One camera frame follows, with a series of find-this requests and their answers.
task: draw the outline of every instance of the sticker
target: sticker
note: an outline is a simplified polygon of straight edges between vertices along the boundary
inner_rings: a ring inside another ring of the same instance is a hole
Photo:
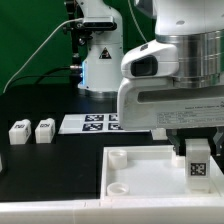
[[[118,121],[117,114],[110,114],[109,115],[109,121]]]
[[[93,124],[84,124],[82,131],[102,131],[103,124],[102,123],[93,123]]]
[[[109,123],[108,130],[109,131],[119,131],[119,130],[123,130],[123,129],[121,128],[121,126],[118,123]]]
[[[191,163],[191,176],[206,176],[206,163]]]
[[[103,49],[103,52],[100,55],[100,59],[112,59],[112,57],[110,56],[110,53],[106,47]]]
[[[103,121],[104,115],[86,115],[85,122]]]

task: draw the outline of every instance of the white box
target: white box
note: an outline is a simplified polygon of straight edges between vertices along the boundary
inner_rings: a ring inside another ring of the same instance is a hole
[[[41,120],[35,130],[36,143],[51,143],[55,134],[55,121],[51,118]]]
[[[31,122],[29,120],[17,121],[9,131],[11,145],[25,144],[31,135]]]

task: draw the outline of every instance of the printed marker sheet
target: printed marker sheet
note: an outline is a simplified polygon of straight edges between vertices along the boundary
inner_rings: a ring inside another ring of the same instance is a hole
[[[127,132],[119,123],[117,114],[74,114],[65,115],[59,134]]]

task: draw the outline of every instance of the circular hole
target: circular hole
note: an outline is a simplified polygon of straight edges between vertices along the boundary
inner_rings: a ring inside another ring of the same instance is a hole
[[[125,150],[114,150],[114,151],[110,151],[109,155],[114,157],[121,157],[121,156],[126,156],[127,152]]]
[[[182,26],[185,24],[185,21],[184,20],[180,20],[176,23],[178,26]]]
[[[124,152],[111,152],[110,155],[111,156],[119,157],[119,156],[125,155],[125,153]]]
[[[113,183],[107,187],[107,194],[109,196],[122,196],[129,193],[129,186],[123,183]]]

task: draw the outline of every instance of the metal cylinder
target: metal cylinder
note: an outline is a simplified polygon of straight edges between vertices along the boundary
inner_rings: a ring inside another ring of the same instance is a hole
[[[203,88],[219,83],[224,71],[224,30],[189,36],[157,35],[156,39],[178,49],[179,70],[172,76],[175,87]]]

